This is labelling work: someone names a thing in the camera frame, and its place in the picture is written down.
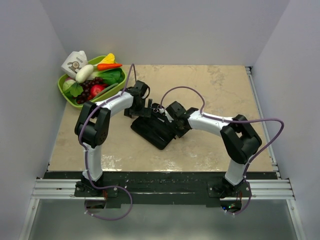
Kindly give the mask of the aluminium frame rail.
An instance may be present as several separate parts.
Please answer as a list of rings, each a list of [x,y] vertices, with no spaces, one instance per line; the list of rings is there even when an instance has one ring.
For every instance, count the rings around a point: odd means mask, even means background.
[[[40,200],[73,199],[77,179],[37,179],[31,192],[19,240],[28,240]]]

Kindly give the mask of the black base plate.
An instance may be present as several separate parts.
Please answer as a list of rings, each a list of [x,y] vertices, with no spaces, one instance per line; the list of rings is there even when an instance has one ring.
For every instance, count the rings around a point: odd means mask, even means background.
[[[205,205],[220,207],[221,194],[214,190],[223,172],[105,172],[97,186],[86,180],[81,172],[47,172],[45,180],[69,183],[75,197],[98,197],[107,202],[108,208],[121,204],[146,205]]]

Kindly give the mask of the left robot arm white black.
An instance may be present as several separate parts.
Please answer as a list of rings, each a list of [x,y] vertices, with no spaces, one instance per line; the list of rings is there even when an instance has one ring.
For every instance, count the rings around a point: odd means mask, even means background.
[[[84,150],[84,166],[81,180],[76,183],[76,190],[91,196],[99,196],[106,188],[101,164],[102,144],[109,133],[110,119],[123,112],[126,117],[151,116],[152,100],[147,99],[150,87],[137,81],[134,86],[123,89],[116,95],[97,102],[83,105],[74,132]]]

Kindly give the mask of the yellow toy pepper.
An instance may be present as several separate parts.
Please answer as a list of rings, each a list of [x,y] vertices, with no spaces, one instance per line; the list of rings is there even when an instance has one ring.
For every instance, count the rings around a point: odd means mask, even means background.
[[[116,63],[116,58],[113,53],[109,53],[99,62],[99,64],[115,64],[115,63]]]

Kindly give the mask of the green toy leafy vegetable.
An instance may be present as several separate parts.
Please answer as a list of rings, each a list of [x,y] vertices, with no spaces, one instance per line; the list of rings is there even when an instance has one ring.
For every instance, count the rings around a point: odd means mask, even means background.
[[[66,80],[62,85],[62,92],[67,97],[74,97],[81,95],[83,92],[83,87],[75,80]]]

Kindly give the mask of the silver thinning scissors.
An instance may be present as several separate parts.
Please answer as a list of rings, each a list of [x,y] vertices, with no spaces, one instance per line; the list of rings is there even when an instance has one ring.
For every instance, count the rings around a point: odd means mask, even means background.
[[[160,120],[161,122],[165,122],[165,119],[164,119],[164,115],[160,112],[160,110],[158,109],[158,108],[153,108],[152,109],[152,115],[156,118],[156,119],[158,119],[158,120]]]

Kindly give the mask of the black zip tool case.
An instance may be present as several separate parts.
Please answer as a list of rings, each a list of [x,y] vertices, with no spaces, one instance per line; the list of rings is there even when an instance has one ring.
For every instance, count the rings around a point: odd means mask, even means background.
[[[138,117],[132,122],[130,127],[154,147],[163,150],[173,139],[176,139],[176,135],[169,127],[167,120],[161,122],[152,115],[154,108],[160,109],[160,105],[153,103],[150,118]]]

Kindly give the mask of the orange toy carrot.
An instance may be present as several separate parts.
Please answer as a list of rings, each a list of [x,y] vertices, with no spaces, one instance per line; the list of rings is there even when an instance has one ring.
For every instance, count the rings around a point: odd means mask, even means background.
[[[96,65],[96,69],[100,72],[120,68],[122,66],[123,65],[120,63],[99,63]]]

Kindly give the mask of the white paper bag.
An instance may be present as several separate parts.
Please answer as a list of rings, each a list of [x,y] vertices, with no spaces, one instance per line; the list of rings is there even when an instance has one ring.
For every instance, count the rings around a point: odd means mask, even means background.
[[[62,71],[75,79],[79,70],[88,64],[86,53],[83,50],[73,51],[61,65]]]

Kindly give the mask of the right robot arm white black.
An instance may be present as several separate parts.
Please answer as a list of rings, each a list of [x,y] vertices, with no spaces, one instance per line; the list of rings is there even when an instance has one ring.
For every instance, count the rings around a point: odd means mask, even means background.
[[[222,117],[205,114],[201,110],[191,107],[186,110],[179,102],[174,101],[160,113],[177,137],[182,137],[189,130],[201,130],[222,138],[230,163],[222,180],[212,189],[222,198],[233,197],[241,190],[244,182],[245,169],[249,159],[257,153],[262,140],[247,121],[245,116]]]

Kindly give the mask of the purple toy grapes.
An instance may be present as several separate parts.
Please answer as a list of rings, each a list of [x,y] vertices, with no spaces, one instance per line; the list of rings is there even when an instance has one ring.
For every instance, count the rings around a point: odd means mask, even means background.
[[[95,77],[93,80],[86,80],[84,83],[81,84],[83,88],[83,92],[81,95],[76,97],[76,103],[81,105],[84,104],[87,101],[92,100],[94,97],[90,94],[90,89],[94,85],[103,85],[103,79],[100,77]]]

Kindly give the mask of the red toy fruit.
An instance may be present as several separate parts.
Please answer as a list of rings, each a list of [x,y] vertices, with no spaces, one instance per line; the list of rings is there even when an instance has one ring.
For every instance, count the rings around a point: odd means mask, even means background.
[[[97,96],[100,92],[102,92],[105,88],[100,85],[100,84],[96,84],[96,85],[93,85],[90,89],[90,95],[92,97],[95,97]]]

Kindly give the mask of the white toy radish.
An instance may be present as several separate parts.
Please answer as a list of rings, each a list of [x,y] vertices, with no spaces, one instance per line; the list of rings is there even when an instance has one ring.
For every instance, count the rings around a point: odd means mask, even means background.
[[[83,83],[85,80],[88,79],[88,77],[93,73],[94,66],[91,64],[87,64],[84,67],[82,67],[78,73],[75,75],[75,81],[79,84]]]

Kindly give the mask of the green plastic tray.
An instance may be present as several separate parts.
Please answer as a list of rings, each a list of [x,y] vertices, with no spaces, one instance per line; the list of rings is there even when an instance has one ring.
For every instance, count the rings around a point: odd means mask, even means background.
[[[99,102],[112,97],[123,89],[126,74],[112,53],[101,55],[88,61],[93,71],[82,82],[64,74],[57,86],[66,101],[75,108],[82,108],[85,102]]]

